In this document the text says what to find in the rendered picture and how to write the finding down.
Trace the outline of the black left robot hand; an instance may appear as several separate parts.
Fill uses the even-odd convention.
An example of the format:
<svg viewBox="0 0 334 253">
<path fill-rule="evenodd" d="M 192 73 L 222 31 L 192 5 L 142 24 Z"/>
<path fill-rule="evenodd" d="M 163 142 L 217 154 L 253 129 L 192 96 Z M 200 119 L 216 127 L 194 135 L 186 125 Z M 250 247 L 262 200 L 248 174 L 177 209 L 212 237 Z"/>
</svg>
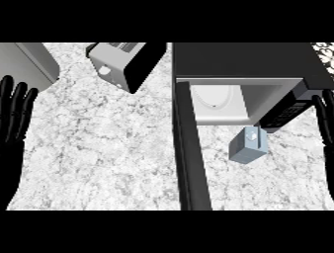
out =
<svg viewBox="0 0 334 253">
<path fill-rule="evenodd" d="M 0 211 L 16 195 L 25 153 L 25 138 L 31 124 L 39 89 L 25 82 L 15 84 L 6 75 L 0 81 Z"/>
</svg>

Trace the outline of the pale blue milk carton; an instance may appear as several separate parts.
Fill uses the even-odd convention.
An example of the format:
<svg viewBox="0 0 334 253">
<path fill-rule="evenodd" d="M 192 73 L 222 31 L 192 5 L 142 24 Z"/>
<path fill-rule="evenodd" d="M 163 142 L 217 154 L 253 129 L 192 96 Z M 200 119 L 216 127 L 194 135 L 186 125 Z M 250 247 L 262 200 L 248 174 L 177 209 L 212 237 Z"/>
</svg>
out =
<svg viewBox="0 0 334 253">
<path fill-rule="evenodd" d="M 246 126 L 231 141 L 229 159 L 248 164 L 268 153 L 268 132 L 259 126 Z"/>
</svg>

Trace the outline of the black microwave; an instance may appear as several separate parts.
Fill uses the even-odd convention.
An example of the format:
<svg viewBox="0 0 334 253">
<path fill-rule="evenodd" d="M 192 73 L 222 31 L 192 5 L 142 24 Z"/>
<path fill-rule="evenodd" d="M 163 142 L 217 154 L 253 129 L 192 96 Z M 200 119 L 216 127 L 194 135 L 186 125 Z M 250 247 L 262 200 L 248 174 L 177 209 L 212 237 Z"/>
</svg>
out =
<svg viewBox="0 0 334 253">
<path fill-rule="evenodd" d="M 308 42 L 176 42 L 173 79 L 186 84 L 201 126 L 277 132 L 334 80 Z"/>
</svg>

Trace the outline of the black microwave door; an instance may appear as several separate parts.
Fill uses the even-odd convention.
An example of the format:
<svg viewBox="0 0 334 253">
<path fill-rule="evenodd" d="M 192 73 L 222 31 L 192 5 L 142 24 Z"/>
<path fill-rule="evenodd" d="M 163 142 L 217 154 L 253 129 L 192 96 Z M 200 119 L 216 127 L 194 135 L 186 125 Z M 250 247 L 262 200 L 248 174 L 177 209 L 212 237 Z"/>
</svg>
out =
<svg viewBox="0 0 334 253">
<path fill-rule="evenodd" d="M 212 211 L 188 82 L 176 82 L 172 86 L 172 131 L 180 209 L 183 211 Z"/>
</svg>

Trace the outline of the grey appliance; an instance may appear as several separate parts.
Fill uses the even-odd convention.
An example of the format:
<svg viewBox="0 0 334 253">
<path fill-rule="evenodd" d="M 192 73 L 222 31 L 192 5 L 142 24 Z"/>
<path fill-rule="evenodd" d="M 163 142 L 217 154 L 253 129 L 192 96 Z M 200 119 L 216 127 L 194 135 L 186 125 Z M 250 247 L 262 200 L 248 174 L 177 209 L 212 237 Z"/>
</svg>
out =
<svg viewBox="0 0 334 253">
<path fill-rule="evenodd" d="M 59 65 L 41 42 L 0 42 L 0 80 L 5 75 L 41 91 L 56 83 Z"/>
</svg>

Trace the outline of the silver toaster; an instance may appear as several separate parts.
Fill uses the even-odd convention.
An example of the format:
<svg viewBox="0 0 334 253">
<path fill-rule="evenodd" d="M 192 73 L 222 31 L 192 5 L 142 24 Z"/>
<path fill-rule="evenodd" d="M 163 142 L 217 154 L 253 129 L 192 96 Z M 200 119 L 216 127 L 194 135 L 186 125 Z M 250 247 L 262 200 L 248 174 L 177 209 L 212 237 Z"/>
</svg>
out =
<svg viewBox="0 0 334 253">
<path fill-rule="evenodd" d="M 132 94 L 166 53 L 166 42 L 98 42 L 86 48 L 99 77 Z"/>
</svg>

